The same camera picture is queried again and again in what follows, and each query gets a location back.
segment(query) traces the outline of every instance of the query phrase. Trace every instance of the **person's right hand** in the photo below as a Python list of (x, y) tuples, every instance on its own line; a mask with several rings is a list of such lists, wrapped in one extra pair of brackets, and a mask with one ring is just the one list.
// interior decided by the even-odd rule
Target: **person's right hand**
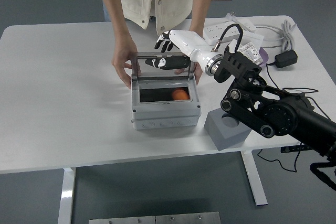
[(131, 89), (131, 77), (126, 73), (125, 68), (132, 69), (132, 65), (127, 63), (127, 61), (131, 60), (138, 50), (131, 36), (116, 38), (115, 43), (111, 63), (119, 78)]

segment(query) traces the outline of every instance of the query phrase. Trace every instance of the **screw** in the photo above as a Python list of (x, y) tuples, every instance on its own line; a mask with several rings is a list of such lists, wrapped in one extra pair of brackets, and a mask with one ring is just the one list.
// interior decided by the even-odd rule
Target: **screw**
[(234, 100), (238, 100), (240, 98), (240, 94), (238, 91), (236, 90), (233, 90), (230, 94), (231, 98), (234, 99)]

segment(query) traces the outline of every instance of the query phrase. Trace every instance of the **metal plate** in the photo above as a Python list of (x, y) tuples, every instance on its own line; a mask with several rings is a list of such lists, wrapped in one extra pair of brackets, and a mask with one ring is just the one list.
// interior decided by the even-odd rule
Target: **metal plate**
[(219, 212), (90, 220), (89, 224), (221, 224)]
[(219, 212), (198, 214), (162, 215), (156, 217), (156, 224), (221, 224)]
[(155, 224), (155, 216), (90, 220), (89, 224)]

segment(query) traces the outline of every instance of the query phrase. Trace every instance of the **black power adapter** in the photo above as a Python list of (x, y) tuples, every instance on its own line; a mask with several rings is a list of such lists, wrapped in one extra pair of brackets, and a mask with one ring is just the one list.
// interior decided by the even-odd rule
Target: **black power adapter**
[(293, 65), (298, 61), (298, 55), (294, 50), (282, 52), (275, 56), (273, 63), (270, 66), (275, 65), (277, 68), (283, 68), (289, 65)]

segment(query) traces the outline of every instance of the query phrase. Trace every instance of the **transparent lid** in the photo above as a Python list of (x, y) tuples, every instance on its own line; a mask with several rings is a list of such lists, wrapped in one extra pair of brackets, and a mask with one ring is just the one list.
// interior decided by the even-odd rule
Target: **transparent lid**
[(132, 57), (132, 81), (191, 79), (194, 63), (182, 53), (137, 53)]

